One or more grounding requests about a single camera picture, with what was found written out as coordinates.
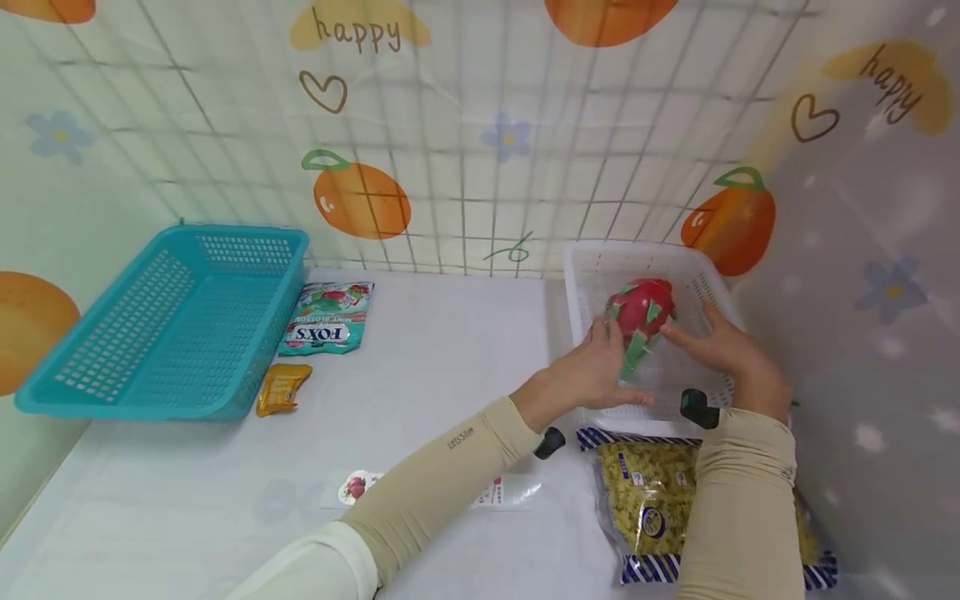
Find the person's right hand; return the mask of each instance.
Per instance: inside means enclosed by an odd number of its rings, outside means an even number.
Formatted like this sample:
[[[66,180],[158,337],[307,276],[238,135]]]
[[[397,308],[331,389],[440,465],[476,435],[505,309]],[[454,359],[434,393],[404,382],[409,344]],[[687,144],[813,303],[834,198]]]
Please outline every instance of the person's right hand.
[[[710,323],[710,334],[705,338],[692,337],[670,324],[661,327],[660,333],[697,362],[733,377],[734,408],[786,424],[793,394],[777,364],[706,300],[704,314]]]

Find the blue plastic basket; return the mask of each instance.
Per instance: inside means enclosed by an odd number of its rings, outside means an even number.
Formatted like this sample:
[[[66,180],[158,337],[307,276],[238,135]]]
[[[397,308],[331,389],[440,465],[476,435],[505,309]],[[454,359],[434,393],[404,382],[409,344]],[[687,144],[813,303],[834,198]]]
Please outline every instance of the blue plastic basket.
[[[171,420],[244,418],[300,289],[302,231],[162,231],[40,363],[25,413]]]

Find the black plastic piece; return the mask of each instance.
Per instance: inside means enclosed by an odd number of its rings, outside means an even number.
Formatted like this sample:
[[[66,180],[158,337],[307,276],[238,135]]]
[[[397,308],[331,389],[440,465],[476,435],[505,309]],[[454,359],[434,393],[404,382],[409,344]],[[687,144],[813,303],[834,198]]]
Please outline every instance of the black plastic piece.
[[[542,461],[550,458],[554,452],[566,445],[566,438],[556,427],[547,427],[543,432],[543,441],[534,450],[534,456]]]
[[[684,390],[680,396],[680,414],[704,429],[720,424],[720,409],[707,406],[707,395],[693,388]]]

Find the dragon fruit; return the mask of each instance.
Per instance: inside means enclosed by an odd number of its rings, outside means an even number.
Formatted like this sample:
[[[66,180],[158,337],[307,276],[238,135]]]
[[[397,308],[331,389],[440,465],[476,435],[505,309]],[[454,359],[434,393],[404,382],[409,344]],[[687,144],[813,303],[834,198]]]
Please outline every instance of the dragon fruit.
[[[620,378],[627,379],[660,335],[660,327],[668,318],[676,319],[673,286],[666,279],[635,279],[610,297],[607,314],[623,333],[626,351]]]

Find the hand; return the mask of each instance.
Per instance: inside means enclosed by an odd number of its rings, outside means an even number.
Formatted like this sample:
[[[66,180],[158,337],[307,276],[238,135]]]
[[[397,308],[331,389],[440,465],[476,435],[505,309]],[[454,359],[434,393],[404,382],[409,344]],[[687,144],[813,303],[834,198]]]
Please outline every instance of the hand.
[[[527,425],[538,432],[577,407],[596,410],[652,403],[649,393],[617,385],[623,351],[616,320],[601,315],[593,320],[580,346],[534,373],[510,398]]]
[[[706,338],[694,338],[670,324],[661,327],[660,333],[697,362],[732,375],[734,408],[760,413],[786,424],[793,393],[777,364],[706,300],[704,314],[710,323],[710,334]]]

